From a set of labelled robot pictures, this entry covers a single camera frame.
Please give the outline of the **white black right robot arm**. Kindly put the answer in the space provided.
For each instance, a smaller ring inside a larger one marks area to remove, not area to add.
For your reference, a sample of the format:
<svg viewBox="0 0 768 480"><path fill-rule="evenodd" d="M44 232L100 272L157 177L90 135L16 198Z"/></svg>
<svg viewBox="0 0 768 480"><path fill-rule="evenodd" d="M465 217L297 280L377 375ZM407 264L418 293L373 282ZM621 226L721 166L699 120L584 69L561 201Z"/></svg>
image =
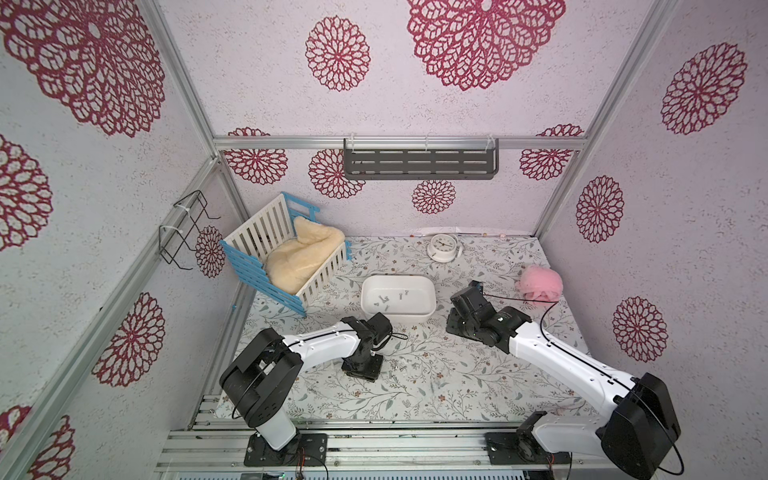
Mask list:
<svg viewBox="0 0 768 480"><path fill-rule="evenodd" d="M543 322L511 306L496 309L478 281L452 295L451 303L447 333L538 367L596 412L566 417L539 410L512 434L489 434L486 444L493 463L517 457L554 465L581 454L604 458L633 479L650 479L662 471L669 453L679 451L680 424L668 387L657 376L636 377L598 364L547 332Z"/></svg>

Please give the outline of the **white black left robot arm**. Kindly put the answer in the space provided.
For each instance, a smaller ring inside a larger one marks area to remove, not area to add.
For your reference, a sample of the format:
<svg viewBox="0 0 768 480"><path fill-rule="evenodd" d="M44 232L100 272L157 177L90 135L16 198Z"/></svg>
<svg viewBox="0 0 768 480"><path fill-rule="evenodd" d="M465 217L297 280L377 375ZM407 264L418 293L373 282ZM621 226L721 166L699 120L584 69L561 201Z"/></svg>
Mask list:
<svg viewBox="0 0 768 480"><path fill-rule="evenodd" d="M219 379L233 412L255 429L274 451L291 444L298 432L283 408L305 370L339 360L342 372L367 381L378 379L380 351L394 333L377 313L368 320L345 317L336 324L301 335L283 336L272 328L258 333Z"/></svg>

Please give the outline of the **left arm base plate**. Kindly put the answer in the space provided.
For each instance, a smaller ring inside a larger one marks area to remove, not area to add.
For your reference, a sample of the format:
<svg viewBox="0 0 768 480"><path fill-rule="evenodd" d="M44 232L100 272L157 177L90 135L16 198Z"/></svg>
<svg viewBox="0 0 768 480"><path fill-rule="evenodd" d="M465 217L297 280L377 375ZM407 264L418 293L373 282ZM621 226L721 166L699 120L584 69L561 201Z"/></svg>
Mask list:
<svg viewBox="0 0 768 480"><path fill-rule="evenodd" d="M249 438L244 465L246 467L324 466L328 453L327 434L301 433L281 450L269 446L258 433Z"/></svg>

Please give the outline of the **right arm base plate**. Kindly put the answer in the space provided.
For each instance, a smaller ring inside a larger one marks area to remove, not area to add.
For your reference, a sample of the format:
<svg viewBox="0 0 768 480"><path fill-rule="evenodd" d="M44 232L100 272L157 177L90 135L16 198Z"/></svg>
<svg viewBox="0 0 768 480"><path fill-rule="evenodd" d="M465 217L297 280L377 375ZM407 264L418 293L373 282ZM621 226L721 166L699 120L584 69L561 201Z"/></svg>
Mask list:
<svg viewBox="0 0 768 480"><path fill-rule="evenodd" d="M535 423L547 413L535 411L514 432L486 433L486 451L492 465L546 464L565 465L572 460L570 453L544 450L533 436Z"/></svg>

